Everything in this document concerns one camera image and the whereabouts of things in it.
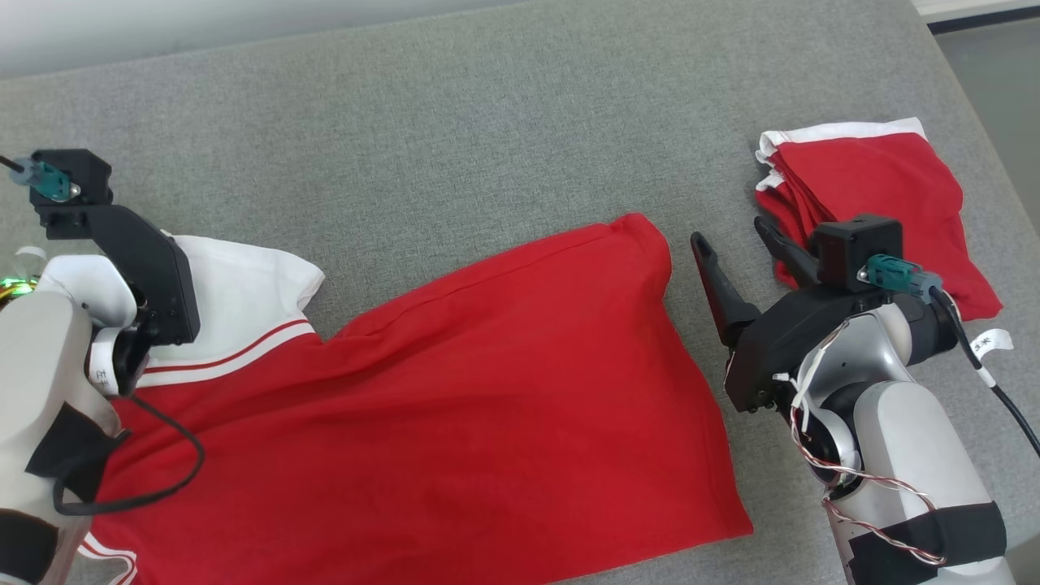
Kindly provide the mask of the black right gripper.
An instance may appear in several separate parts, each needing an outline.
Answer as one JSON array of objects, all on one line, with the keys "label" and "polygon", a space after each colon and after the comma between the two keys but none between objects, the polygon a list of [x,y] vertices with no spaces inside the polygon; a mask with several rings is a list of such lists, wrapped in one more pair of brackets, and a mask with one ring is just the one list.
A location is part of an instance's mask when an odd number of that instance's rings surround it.
[{"label": "black right gripper", "polygon": [[730,351],[723,386],[742,414],[773,402],[773,375],[800,367],[810,349],[846,319],[891,302],[891,292],[880,288],[862,292],[813,288],[821,284],[817,260],[768,218],[756,217],[753,225],[776,268],[784,269],[791,288],[799,289],[780,297],[763,314],[730,282],[707,238],[699,231],[690,238],[718,339]]}]

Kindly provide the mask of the red garment with white band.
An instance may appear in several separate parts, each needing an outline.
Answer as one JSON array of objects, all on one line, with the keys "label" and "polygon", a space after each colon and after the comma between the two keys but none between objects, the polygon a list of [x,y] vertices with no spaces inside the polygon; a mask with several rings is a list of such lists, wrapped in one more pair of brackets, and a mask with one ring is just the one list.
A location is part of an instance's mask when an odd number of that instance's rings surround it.
[{"label": "red garment with white band", "polygon": [[965,321],[999,314],[999,297],[969,257],[964,193],[918,119],[769,130],[755,156],[769,168],[756,186],[759,207],[799,247],[820,223],[896,219],[903,256],[939,274]]}]

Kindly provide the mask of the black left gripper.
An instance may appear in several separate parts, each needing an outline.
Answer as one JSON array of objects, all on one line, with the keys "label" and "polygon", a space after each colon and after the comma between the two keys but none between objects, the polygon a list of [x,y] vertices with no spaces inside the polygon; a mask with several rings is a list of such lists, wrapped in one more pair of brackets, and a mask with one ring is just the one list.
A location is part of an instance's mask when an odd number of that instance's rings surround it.
[{"label": "black left gripper", "polygon": [[138,292],[156,345],[194,342],[201,329],[192,268],[174,237],[122,205],[92,206],[90,240]]}]

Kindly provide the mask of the red shirt with white sleeves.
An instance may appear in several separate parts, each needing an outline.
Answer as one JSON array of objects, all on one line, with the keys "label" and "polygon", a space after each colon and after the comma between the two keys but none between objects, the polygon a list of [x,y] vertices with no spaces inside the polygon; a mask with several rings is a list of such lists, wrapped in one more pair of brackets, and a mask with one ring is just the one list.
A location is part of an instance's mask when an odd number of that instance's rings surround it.
[{"label": "red shirt with white sleeves", "polygon": [[155,349],[136,395],[206,459],[93,519],[79,552],[126,564],[111,585],[531,585],[752,533],[649,219],[509,249],[328,340],[314,264],[179,243],[212,330]]}]

